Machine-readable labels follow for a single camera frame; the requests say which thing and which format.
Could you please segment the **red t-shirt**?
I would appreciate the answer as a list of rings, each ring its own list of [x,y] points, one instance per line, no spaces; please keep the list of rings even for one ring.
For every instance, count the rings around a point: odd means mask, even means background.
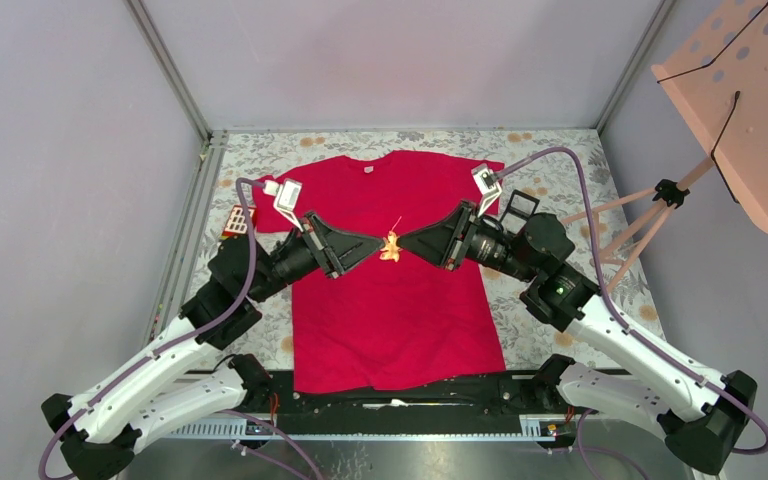
[[[288,170],[302,184],[296,210],[341,230],[383,239],[433,224],[481,197],[477,161],[393,151],[375,160],[338,156]],[[459,375],[498,372],[505,361],[479,267],[434,267],[401,249],[398,263],[370,256],[348,274],[315,272],[291,288],[294,385],[324,394],[402,390]]]

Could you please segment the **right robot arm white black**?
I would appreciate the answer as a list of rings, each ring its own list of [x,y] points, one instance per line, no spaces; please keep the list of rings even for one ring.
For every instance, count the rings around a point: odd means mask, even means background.
[[[621,312],[568,263],[575,245],[555,215],[514,210],[524,223],[512,233],[475,210],[464,201],[397,245],[441,269],[454,271],[470,260],[527,283],[520,300],[535,319],[601,351],[633,377],[602,378],[554,355],[533,386],[537,405],[557,412],[569,404],[621,419],[662,440],[689,467],[719,474],[748,424],[756,381],[701,363]]]

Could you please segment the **orange glitter brooch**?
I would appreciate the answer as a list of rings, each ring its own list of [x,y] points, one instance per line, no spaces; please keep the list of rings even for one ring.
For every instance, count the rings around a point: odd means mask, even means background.
[[[401,247],[398,245],[399,235],[397,233],[397,227],[402,220],[402,216],[399,216],[396,222],[390,227],[387,235],[383,237],[384,245],[379,250],[379,259],[381,261],[388,261],[398,263],[401,257]]]

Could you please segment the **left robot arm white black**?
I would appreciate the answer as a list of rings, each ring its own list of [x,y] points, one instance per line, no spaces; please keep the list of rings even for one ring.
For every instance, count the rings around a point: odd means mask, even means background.
[[[111,479],[152,443],[216,412],[264,407],[270,376],[253,355],[236,355],[207,379],[165,389],[221,353],[262,315],[256,305],[307,275],[338,278],[380,252],[380,237],[338,230],[313,212],[267,252],[252,228],[223,240],[211,275],[154,341],[87,391],[54,394],[41,410],[77,479]]]

